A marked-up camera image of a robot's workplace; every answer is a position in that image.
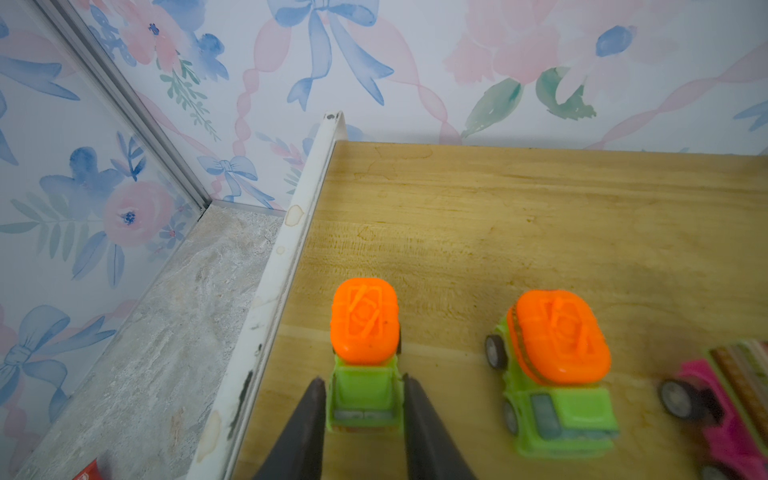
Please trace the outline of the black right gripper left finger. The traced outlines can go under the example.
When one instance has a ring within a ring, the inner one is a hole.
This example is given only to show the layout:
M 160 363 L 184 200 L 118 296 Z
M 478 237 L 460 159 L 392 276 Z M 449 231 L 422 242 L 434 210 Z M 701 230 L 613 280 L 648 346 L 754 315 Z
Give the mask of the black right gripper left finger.
M 325 430 L 326 387 L 316 377 L 252 479 L 320 479 Z

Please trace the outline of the orange green toy truck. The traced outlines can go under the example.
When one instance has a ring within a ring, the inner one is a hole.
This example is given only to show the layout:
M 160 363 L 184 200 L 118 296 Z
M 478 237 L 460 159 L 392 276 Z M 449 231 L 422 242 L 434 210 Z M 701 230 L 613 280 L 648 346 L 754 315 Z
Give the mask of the orange green toy truck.
M 330 340 L 334 369 L 326 397 L 326 428 L 339 433 L 399 434 L 404 384 L 399 306 L 379 278 L 344 281 L 333 298 Z
M 500 372 L 504 423 L 529 458 L 598 458 L 619 426 L 601 384 L 611 353 L 588 304 L 565 290 L 523 293 L 486 336 L 489 365 Z

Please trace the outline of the pink toy truck green top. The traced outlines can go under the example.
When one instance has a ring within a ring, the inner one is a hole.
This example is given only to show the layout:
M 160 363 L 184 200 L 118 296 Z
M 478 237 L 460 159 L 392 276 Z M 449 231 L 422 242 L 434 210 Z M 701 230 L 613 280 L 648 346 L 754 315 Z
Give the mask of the pink toy truck green top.
M 710 461 L 701 479 L 767 477 L 767 342 L 740 340 L 709 349 L 663 380 L 657 395 L 671 416 L 701 422 Z

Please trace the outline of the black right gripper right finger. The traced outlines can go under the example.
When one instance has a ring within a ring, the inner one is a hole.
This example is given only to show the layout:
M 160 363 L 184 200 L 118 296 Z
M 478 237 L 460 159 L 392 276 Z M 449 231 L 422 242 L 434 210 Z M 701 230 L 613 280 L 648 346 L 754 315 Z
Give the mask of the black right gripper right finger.
M 409 479 L 476 479 L 422 385 L 405 375 L 404 438 Z

